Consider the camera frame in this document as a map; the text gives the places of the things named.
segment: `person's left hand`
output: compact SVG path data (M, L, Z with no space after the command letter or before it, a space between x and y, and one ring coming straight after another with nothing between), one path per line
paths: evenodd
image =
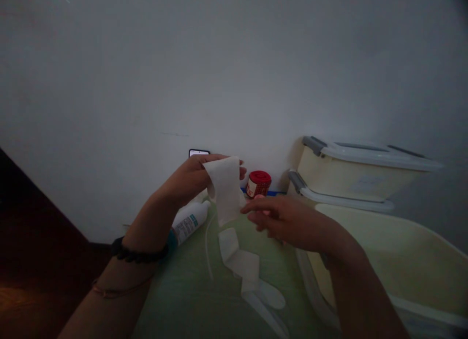
M187 205L210 182L210 177L203 164L227 157L221 154L192 155L169 177L158 192L169 197L179 208ZM246 168L239 168L240 180L245 178L246 172Z

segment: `bottle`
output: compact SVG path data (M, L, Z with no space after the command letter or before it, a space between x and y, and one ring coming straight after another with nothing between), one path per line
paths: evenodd
M205 223L210 206L208 200L202 204L192 203L177 213L167 240L169 254Z

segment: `black bracelet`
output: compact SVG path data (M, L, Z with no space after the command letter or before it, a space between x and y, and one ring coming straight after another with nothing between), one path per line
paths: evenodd
M161 259L164 259L169 251L169 247L167 244L164 248L153 254L145 254L145 253L138 253L136 251L131 251L128 248L122 245L123 237L117 238L114 240L111 246L111 253L112 256L117 256L118 260L125 260L126 262L133 262L135 261L137 264L139 263L152 263L157 262Z

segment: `green mat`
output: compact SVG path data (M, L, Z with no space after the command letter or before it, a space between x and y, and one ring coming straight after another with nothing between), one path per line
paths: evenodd
M260 256L260 278L283 293L286 307L274 310L291 338L339 338L314 313L294 248L282 246L259 233L241 216L223 227L215 217L208 231L208 252L214 281L205 256L205 230L215 213L213 205L204 226L197 230L158 269L133 338L275 338L266 322L240 296L241 280L221 260L218 233L233 227L240 249Z

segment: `red container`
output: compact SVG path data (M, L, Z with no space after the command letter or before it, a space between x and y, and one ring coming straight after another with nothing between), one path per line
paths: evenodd
M249 181L245 191L249 198L254 198L257 194L267 195L268 188L272 183L272 178L265 171L253 171L249 175Z

